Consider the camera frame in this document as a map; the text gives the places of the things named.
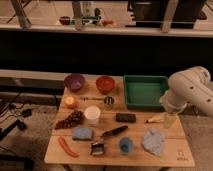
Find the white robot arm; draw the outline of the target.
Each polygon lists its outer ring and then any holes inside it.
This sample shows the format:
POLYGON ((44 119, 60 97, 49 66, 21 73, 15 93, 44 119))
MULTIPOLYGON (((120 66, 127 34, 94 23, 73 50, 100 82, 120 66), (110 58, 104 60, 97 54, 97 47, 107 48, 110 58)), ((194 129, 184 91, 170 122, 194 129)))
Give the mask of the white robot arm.
POLYGON ((188 104, 213 117, 213 90, 210 83, 209 71, 201 66, 172 74, 168 79, 169 89, 159 99, 165 110, 164 127, 169 128, 188 104))

